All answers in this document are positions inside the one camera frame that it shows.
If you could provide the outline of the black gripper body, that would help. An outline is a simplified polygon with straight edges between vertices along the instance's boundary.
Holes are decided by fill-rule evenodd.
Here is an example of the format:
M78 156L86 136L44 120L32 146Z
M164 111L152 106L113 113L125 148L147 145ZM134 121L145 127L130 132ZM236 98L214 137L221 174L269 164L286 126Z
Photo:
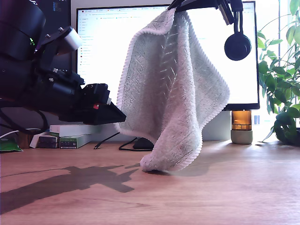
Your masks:
M109 105L108 85L84 80L74 72L48 70L44 81L44 111L59 117L95 117Z

